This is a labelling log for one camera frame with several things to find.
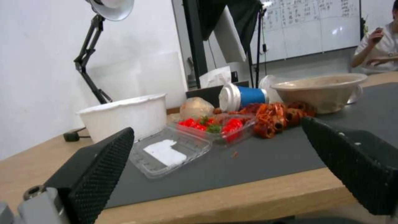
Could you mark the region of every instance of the textured rubber pad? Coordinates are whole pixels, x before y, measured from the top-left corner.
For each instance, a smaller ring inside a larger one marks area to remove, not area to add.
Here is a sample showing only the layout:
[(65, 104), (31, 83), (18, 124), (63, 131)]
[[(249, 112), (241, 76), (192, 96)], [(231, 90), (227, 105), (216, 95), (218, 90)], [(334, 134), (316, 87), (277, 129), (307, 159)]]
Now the textured rubber pad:
[(71, 223), (95, 222), (119, 181), (133, 142), (134, 132), (126, 128), (82, 148), (45, 183), (58, 190)]
[(391, 215), (398, 201), (398, 149), (367, 131), (304, 118), (302, 127), (332, 173), (374, 215)]

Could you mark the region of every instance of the person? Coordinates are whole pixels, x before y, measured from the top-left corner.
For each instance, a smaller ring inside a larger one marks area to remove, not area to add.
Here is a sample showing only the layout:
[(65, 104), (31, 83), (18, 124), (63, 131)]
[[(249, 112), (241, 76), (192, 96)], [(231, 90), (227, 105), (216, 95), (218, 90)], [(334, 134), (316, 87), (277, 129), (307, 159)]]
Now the person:
[(392, 8), (393, 21), (362, 39), (352, 59), (352, 67), (362, 66), (368, 74), (398, 71), (398, 0)]

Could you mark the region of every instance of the clear plastic lid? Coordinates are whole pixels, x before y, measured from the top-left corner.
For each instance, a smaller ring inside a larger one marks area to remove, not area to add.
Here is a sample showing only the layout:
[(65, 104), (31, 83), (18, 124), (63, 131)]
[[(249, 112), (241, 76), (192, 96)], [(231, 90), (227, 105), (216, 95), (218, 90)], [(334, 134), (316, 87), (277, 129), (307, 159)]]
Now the clear plastic lid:
[(148, 178), (155, 179), (204, 155), (210, 148), (210, 141), (168, 126), (135, 142), (129, 160)]

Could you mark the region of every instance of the lamp arm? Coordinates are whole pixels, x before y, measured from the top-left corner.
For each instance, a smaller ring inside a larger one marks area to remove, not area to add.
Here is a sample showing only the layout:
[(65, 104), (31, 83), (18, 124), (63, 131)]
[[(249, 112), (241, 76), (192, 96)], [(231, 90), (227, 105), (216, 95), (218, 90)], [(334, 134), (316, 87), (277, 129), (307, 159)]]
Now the lamp arm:
[(74, 60), (76, 70), (82, 75), (83, 79), (86, 81), (87, 85), (101, 104), (106, 104), (106, 100), (112, 102), (112, 99), (103, 90), (96, 87), (92, 79), (87, 74), (86, 65), (91, 55), (96, 51), (94, 48), (101, 32), (103, 31), (104, 20), (105, 18), (101, 15), (96, 14), (94, 16), (91, 20), (91, 26), (88, 30), (86, 39), (84, 40), (82, 49), (80, 50), (80, 54)]

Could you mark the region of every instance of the hand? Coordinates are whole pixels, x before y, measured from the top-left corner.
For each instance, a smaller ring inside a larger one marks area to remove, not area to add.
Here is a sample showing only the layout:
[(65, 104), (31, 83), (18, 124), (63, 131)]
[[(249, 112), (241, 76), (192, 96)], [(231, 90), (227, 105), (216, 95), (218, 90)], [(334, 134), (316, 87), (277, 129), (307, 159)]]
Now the hand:
[(375, 57), (366, 62), (366, 65), (374, 64), (374, 66), (379, 66), (390, 61), (392, 61), (390, 57)]
[(377, 28), (370, 36), (368, 39), (368, 44), (371, 47), (374, 47), (380, 40), (383, 38), (384, 33), (381, 28)]

